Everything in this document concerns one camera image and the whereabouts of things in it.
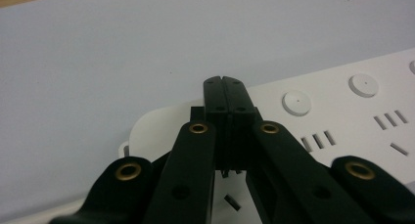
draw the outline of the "white surface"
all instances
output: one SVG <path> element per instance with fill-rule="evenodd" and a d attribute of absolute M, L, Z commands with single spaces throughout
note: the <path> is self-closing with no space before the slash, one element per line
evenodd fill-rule
<path fill-rule="evenodd" d="M 411 49 L 266 83 L 248 91 L 263 119 L 282 123 L 302 145 L 305 139 L 308 146 L 304 147 L 317 161 L 331 166 L 336 157 L 363 157 L 381 166 L 415 194 L 415 95 L 398 94 L 415 89 L 415 75 L 409 67 L 414 60 L 415 49 Z M 378 95 L 361 98 L 350 91 L 350 77 L 360 72 L 376 76 Z M 281 100 L 292 89 L 307 90 L 313 103 L 313 110 L 304 117 L 291 115 L 283 108 Z M 189 121 L 185 112 L 201 104 L 202 100 L 194 101 L 144 115 L 131 130 L 130 154 L 154 160 L 170 151 L 181 125 Z M 395 125 L 387 124 L 387 115 Z M 382 129 L 374 116 L 387 128 Z M 212 223 L 260 223 L 245 175 L 231 179 L 216 176 L 215 183 Z M 226 194 L 241 204 L 239 212 L 224 201 Z"/>
<path fill-rule="evenodd" d="M 13 219 L 7 221 L 4 224 L 44 224 L 49 223 L 53 218 L 61 215 L 70 215 L 78 211 L 85 202 L 85 199 L 81 199 L 76 202 L 69 202 L 63 205 L 53 207 L 44 211 L 40 211 L 29 216 Z"/>
<path fill-rule="evenodd" d="M 253 86 L 405 50 L 415 47 L 414 18 L 413 0 L 2 8 L 0 222 L 84 196 L 137 118 L 201 98 L 211 76 Z"/>
<path fill-rule="evenodd" d="M 409 68 L 411 69 L 412 73 L 415 74 L 415 61 L 411 62 L 411 64 L 409 65 Z"/>
<path fill-rule="evenodd" d="M 282 102 L 284 109 L 292 115 L 303 116 L 311 110 L 310 99 L 301 91 L 293 90 L 287 92 Z"/>
<path fill-rule="evenodd" d="M 363 98 L 371 98 L 379 91 L 376 79 L 367 74 L 356 74 L 348 81 L 351 91 Z"/>

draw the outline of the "black plastic part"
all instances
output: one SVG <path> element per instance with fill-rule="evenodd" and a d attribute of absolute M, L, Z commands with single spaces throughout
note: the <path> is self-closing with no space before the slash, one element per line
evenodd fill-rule
<path fill-rule="evenodd" d="M 260 115 L 244 83 L 226 76 L 212 77 L 204 82 L 204 98 L 205 120 L 217 129 L 216 169 L 222 170 L 223 177 L 229 170 L 246 170 L 252 158 L 249 133 Z"/>
<path fill-rule="evenodd" d="M 192 120 L 205 120 L 205 108 L 204 107 L 190 108 L 190 121 Z"/>
<path fill-rule="evenodd" d="M 168 157 L 170 156 L 170 152 L 164 154 L 162 157 L 159 157 L 155 161 L 152 162 L 153 166 L 153 177 L 152 177 L 152 188 L 149 189 L 148 192 L 153 194 L 153 191 L 157 184 L 159 184 L 159 179 L 161 177 L 161 173 L 164 170 L 164 166 L 167 163 Z"/>
<path fill-rule="evenodd" d="M 379 223 L 415 223 L 415 196 L 378 165 L 359 157 L 340 157 L 330 170 Z"/>
<path fill-rule="evenodd" d="M 128 163 L 137 163 L 137 177 L 121 181 L 116 171 Z M 54 218 L 51 224 L 113 224 L 139 222 L 146 211 L 153 187 L 153 167 L 139 157 L 124 157 L 113 162 L 98 178 L 81 209 L 74 215 Z"/>
<path fill-rule="evenodd" d="M 255 176 L 266 178 L 264 184 L 272 184 L 277 197 L 274 212 L 269 207 L 258 211 L 264 223 L 290 223 L 290 218 L 299 214 L 301 220 L 296 223 L 374 223 L 283 125 L 259 121 L 253 133 L 262 157 L 247 174 L 251 180 Z M 248 182 L 250 191 L 256 194 L 255 205 L 261 208 L 267 203 L 262 203 L 266 193 L 261 193 L 258 184 Z"/>
<path fill-rule="evenodd" d="M 182 126 L 143 223 L 210 222 L 215 134 L 205 121 Z"/>

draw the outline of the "white button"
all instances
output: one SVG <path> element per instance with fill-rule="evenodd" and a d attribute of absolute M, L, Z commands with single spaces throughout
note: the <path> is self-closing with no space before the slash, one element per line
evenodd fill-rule
<path fill-rule="evenodd" d="M 358 96 L 370 98 L 375 96 L 379 91 L 379 85 L 376 80 L 367 74 L 354 75 L 349 81 L 348 86 Z"/>
<path fill-rule="evenodd" d="M 283 107 L 292 115 L 302 116 L 310 111 L 311 101 L 300 91 L 290 91 L 284 95 Z"/>

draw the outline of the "white power strip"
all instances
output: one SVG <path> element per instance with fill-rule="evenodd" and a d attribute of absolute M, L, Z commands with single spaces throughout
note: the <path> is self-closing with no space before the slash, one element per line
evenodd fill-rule
<path fill-rule="evenodd" d="M 319 162 L 358 156 L 384 168 L 415 193 L 415 49 L 248 89 L 263 119 L 286 126 Z M 197 100 L 149 112 L 133 127 L 131 156 L 149 160 L 171 150 Z M 231 195 L 240 211 L 223 199 Z M 217 173 L 212 223 L 260 223 L 244 175 Z"/>

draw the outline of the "socket slot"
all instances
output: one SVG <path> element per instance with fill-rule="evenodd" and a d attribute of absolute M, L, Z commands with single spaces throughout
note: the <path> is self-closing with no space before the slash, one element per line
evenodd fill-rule
<path fill-rule="evenodd" d="M 397 127 L 396 122 L 394 122 L 394 120 L 392 119 L 392 117 L 391 117 L 388 113 L 385 113 L 385 117 L 386 117 L 386 118 L 387 118 L 387 120 L 391 123 L 391 125 L 392 125 L 393 127 Z"/>
<path fill-rule="evenodd" d="M 385 126 L 385 124 L 377 116 L 374 116 L 373 118 L 376 120 L 376 122 L 379 124 L 379 126 L 381 126 L 382 130 L 387 129 L 387 126 Z"/>
<path fill-rule="evenodd" d="M 123 151 L 124 151 L 124 157 L 129 157 L 129 146 L 128 145 L 123 148 Z"/>
<path fill-rule="evenodd" d="M 400 120 L 402 120 L 403 123 L 408 123 L 408 120 L 406 120 L 405 116 L 403 116 L 399 110 L 394 111 L 394 113 L 400 118 Z"/>
<path fill-rule="evenodd" d="M 398 146 L 397 144 L 391 143 L 391 147 L 397 150 L 398 152 L 402 153 L 404 156 L 408 157 L 409 153 L 405 151 L 402 147 Z"/>
<path fill-rule="evenodd" d="M 312 137 L 314 138 L 315 143 L 317 144 L 318 148 L 324 149 L 324 145 L 321 143 L 320 138 L 317 134 L 313 134 Z"/>
<path fill-rule="evenodd" d="M 233 197 L 229 194 L 225 196 L 225 200 L 236 210 L 239 211 L 241 209 L 241 205 L 238 204 Z"/>
<path fill-rule="evenodd" d="M 305 147 L 305 150 L 306 150 L 308 153 L 311 153 L 311 152 L 312 152 L 312 149 L 311 149 L 310 145 L 308 144 L 307 139 L 306 139 L 305 137 L 302 137 L 302 138 L 301 138 L 301 141 L 302 141 L 302 144 L 303 144 L 303 145 L 304 145 L 304 147 Z"/>
<path fill-rule="evenodd" d="M 336 145 L 336 141 L 333 139 L 332 134 L 328 130 L 324 131 L 324 135 L 326 135 L 326 138 L 327 140 L 329 140 L 330 145 Z"/>

